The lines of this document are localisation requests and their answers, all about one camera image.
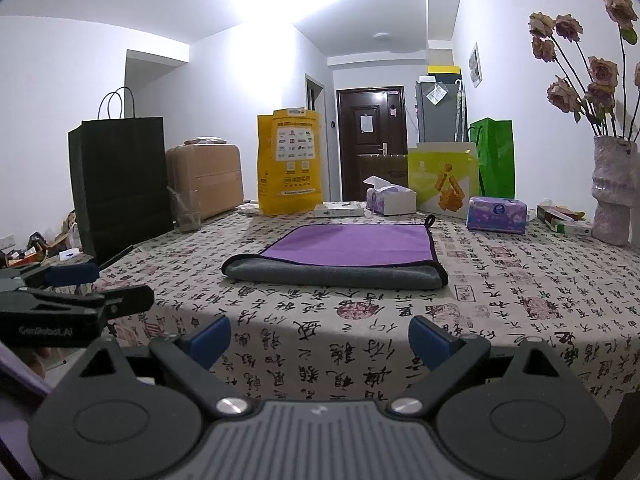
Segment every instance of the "purple tissue box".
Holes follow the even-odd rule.
[[[527,205],[520,200],[474,196],[469,199],[466,228],[523,234],[527,227]]]

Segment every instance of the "white tissue box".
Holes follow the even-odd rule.
[[[382,215],[405,215],[415,213],[415,191],[390,183],[378,176],[364,181],[373,187],[367,189],[367,208]]]

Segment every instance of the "metal screw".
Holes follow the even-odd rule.
[[[225,397],[216,403],[216,409],[225,415],[240,415],[249,409],[249,403],[238,397]]]
[[[412,397],[400,397],[391,402],[391,411],[400,415],[413,415],[422,409],[422,403]]]

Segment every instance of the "tablecloth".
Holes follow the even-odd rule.
[[[196,233],[170,233],[104,270],[96,288],[146,283],[156,304],[112,330],[127,344],[186,333],[224,312],[232,341],[213,372],[240,394],[291,399],[389,399],[426,369],[407,340],[423,315],[494,345],[526,336],[551,345],[595,396],[636,391],[640,360],[640,255],[590,237],[560,235],[538,220],[525,235],[469,232],[439,217],[431,228],[449,285],[438,291],[360,290],[235,282],[220,273],[233,254],[255,253],[316,222],[424,222],[370,212],[355,219],[232,212]]]

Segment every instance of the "note on refrigerator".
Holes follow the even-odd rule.
[[[373,131],[373,115],[360,116],[360,129],[363,134]]]

